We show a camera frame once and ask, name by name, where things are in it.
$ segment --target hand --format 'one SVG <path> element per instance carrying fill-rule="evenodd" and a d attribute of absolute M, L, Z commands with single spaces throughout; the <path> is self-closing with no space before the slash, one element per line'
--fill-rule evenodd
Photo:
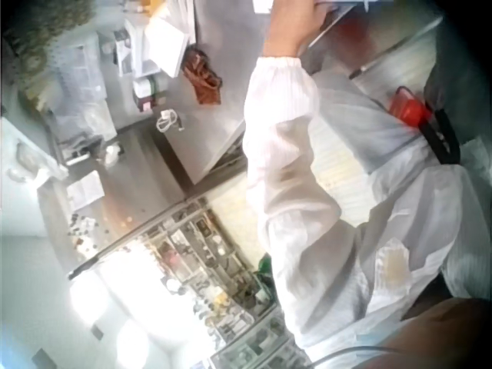
<path fill-rule="evenodd" d="M 296 58 L 301 46 L 319 32 L 330 7 L 315 0 L 274 0 L 263 56 Z"/>

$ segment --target person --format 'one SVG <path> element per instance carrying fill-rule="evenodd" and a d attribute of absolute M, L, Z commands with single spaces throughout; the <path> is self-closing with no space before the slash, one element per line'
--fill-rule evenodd
<path fill-rule="evenodd" d="M 440 165 L 419 131 L 345 76 L 310 77 L 301 67 L 298 52 L 326 14 L 315 2 L 274 0 L 244 103 L 243 141 L 248 201 L 271 255 L 278 300 L 288 330 L 312 361 L 382 342 L 409 321 L 438 276 L 455 297 L 490 299 L 486 282 L 477 295 L 461 296 L 466 288 L 445 268 L 451 249 L 490 247 L 466 170 Z M 314 118 L 331 125 L 369 174 L 378 204 L 356 228 L 341 220 L 337 202 L 311 171 Z M 348 354 L 329 367 L 360 362 Z"/>

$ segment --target stainless steel counter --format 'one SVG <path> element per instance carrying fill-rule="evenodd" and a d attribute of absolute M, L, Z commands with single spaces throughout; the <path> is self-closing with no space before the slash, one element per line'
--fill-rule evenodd
<path fill-rule="evenodd" d="M 248 0 L 200 0 L 194 6 L 197 44 L 223 80 L 222 103 L 199 105 L 191 83 L 180 74 L 171 82 L 168 106 L 181 116 L 184 131 L 171 129 L 166 137 L 196 184 L 244 131 L 244 99 L 269 16 L 256 15 Z"/>
<path fill-rule="evenodd" d="M 209 56 L 210 67 L 224 83 L 219 106 L 199 105 L 191 83 L 182 74 L 172 81 L 169 89 L 168 107 L 181 116 L 184 131 L 170 130 L 166 137 L 195 184 L 244 131 L 243 106 L 248 82 L 261 54 L 269 23 L 269 15 L 254 13 L 252 2 L 195 2 L 198 47 Z M 323 61 L 330 55 L 333 63 L 328 68 L 344 70 L 349 75 L 398 42 L 418 33 L 437 17 L 437 12 L 421 0 L 382 2 L 371 6 L 368 13 L 363 5 L 358 5 L 302 55 L 303 66 L 311 74 L 315 73 L 321 70 Z M 430 69 L 424 64 L 433 64 L 433 55 L 425 55 L 427 50 L 417 48 L 418 56 L 411 55 L 412 68 L 424 66 L 424 72 L 417 73 L 418 79 L 411 85 L 423 85 L 422 81 L 427 78 Z M 402 76 L 397 70 L 399 67 L 393 64 L 387 73 L 382 71 L 376 78 L 366 78 L 362 84 L 368 91 L 371 83 L 384 87 L 388 84 L 382 85 L 379 80 Z"/>
<path fill-rule="evenodd" d="M 97 171 L 105 196 L 77 211 L 94 218 L 99 226 L 90 234 L 101 251 L 149 219 L 185 198 L 146 127 L 128 130 L 117 140 L 125 153 L 106 168 L 94 158 L 71 166 L 65 181 L 52 181 L 38 190 L 39 206 L 57 257 L 67 273 L 82 264 L 68 235 L 71 209 L 67 186 Z"/>

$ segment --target white paper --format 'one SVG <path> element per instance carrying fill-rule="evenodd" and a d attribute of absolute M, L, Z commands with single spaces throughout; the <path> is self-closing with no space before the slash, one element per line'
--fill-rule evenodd
<path fill-rule="evenodd" d="M 151 60 L 170 77 L 178 77 L 188 34 L 159 17 L 152 17 L 145 29 Z"/>
<path fill-rule="evenodd" d="M 92 171 L 80 181 L 67 187 L 68 203 L 72 211 L 77 211 L 102 198 L 105 191 L 97 171 Z"/>
<path fill-rule="evenodd" d="M 186 239 L 183 232 L 181 232 L 181 229 L 178 229 L 174 234 L 171 235 L 171 240 L 175 244 L 185 244 L 186 246 L 190 246 L 190 243 Z"/>

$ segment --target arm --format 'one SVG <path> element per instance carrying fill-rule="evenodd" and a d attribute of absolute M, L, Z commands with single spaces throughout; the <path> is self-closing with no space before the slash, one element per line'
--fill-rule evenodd
<path fill-rule="evenodd" d="M 312 11 L 312 0 L 301 0 L 310 1 Z M 295 2 L 277 0 L 275 6 Z M 274 21 L 272 13 L 271 28 Z M 284 38 L 279 49 L 275 45 L 279 44 L 271 37 L 265 42 L 266 57 L 258 59 L 251 76 L 244 107 L 244 152 L 248 200 L 258 213 L 260 241 L 272 256 L 288 328 L 298 339 L 308 334 L 308 325 L 316 325 L 312 316 L 319 305 L 329 314 L 329 306 L 321 302 L 330 298 L 337 276 L 348 264 L 354 229 L 339 221 L 340 208 L 311 171 L 308 124 L 317 113 L 317 87 L 300 60 L 292 57 L 297 52 L 289 52 L 298 46 L 286 46 Z"/>

